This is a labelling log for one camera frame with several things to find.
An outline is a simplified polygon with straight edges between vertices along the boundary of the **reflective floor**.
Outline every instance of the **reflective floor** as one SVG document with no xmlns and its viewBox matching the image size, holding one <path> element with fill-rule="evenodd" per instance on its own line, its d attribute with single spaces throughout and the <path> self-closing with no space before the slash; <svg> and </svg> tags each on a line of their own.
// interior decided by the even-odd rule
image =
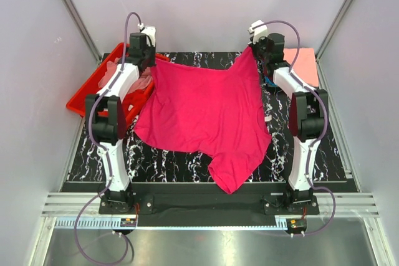
<svg viewBox="0 0 399 266">
<path fill-rule="evenodd" d="M 309 219 L 308 231 L 323 224 Z M 361 219 L 335 219 L 323 233 L 291 239 L 278 231 L 136 230 L 128 235 L 128 255 L 120 265 L 376 265 Z M 118 260 L 125 242 L 106 230 L 80 230 L 86 253 L 99 262 Z M 94 265 L 74 243 L 73 231 L 56 229 L 45 265 Z"/>
</svg>

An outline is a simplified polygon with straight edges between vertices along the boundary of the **wall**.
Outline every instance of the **wall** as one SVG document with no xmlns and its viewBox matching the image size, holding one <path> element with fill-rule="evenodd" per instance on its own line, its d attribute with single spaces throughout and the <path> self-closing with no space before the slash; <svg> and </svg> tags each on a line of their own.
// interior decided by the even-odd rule
<svg viewBox="0 0 399 266">
<path fill-rule="evenodd" d="M 283 19 L 301 33 L 303 45 L 318 48 L 344 0 L 73 0 L 99 51 L 111 51 L 123 39 L 129 11 L 157 26 L 160 51 L 242 50 L 247 29 L 262 19 Z M 135 31 L 137 21 L 130 27 Z M 272 26 L 287 35 L 289 28 Z"/>
<path fill-rule="evenodd" d="M 399 261 L 397 0 L 355 0 L 321 59 L 364 191 Z"/>
<path fill-rule="evenodd" d="M 65 104 L 95 67 L 61 0 L 0 0 L 1 265 L 27 265 L 80 117 Z"/>
</svg>

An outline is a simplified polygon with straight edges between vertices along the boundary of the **orange bin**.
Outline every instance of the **orange bin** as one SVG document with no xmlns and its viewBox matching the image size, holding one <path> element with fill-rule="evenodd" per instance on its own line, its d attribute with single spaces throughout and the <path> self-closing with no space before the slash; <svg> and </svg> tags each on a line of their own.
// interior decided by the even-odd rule
<svg viewBox="0 0 399 266">
<path fill-rule="evenodd" d="M 87 95 L 97 93 L 99 88 L 99 82 L 104 77 L 107 71 L 107 62 L 114 62 L 116 58 L 122 57 L 123 54 L 123 43 L 120 43 L 108 57 L 100 64 L 96 71 L 87 79 L 87 81 L 81 86 L 81 88 L 75 93 L 75 95 L 68 101 L 67 108 L 73 112 L 78 113 L 80 116 L 85 116 L 85 98 Z M 168 57 L 161 54 L 156 54 L 158 59 L 169 61 Z M 134 118 L 138 115 L 140 110 L 143 108 L 145 102 L 150 98 L 152 91 L 154 90 L 154 82 L 150 83 L 145 90 L 137 90 L 133 93 L 129 93 L 123 99 L 122 107 L 125 114 L 126 124 L 129 126 Z M 99 115 L 107 116 L 107 112 L 100 112 Z"/>
</svg>

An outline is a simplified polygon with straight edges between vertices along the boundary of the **red fabric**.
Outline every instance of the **red fabric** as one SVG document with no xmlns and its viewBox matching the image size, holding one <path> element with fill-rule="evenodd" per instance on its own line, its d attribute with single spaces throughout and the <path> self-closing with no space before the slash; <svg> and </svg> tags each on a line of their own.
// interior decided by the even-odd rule
<svg viewBox="0 0 399 266">
<path fill-rule="evenodd" d="M 251 49 L 228 70 L 157 60 L 151 73 L 155 90 L 136 134 L 155 148 L 208 154 L 212 178 L 233 193 L 262 162 L 271 141 Z"/>
</svg>

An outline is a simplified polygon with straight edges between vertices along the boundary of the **black marble table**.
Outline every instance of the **black marble table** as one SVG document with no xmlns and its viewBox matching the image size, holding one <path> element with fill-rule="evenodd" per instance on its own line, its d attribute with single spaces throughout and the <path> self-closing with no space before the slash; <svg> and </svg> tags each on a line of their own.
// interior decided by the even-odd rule
<svg viewBox="0 0 399 266">
<path fill-rule="evenodd" d="M 228 69 L 240 52 L 166 53 L 172 62 Z M 248 178 L 249 182 L 276 182 L 287 179 L 294 154 L 294 140 L 288 130 L 290 99 L 281 90 L 267 87 L 260 76 L 262 100 L 267 128 L 272 142 L 261 165 Z M 208 171 L 211 158 L 206 154 L 180 153 L 152 148 L 133 132 L 133 123 L 123 141 L 125 165 L 133 182 L 213 182 Z M 89 140 L 85 128 L 67 181 L 104 181 L 105 173 L 99 151 Z M 345 171 L 332 130 L 321 141 L 314 168 L 314 181 L 344 181 Z"/>
</svg>

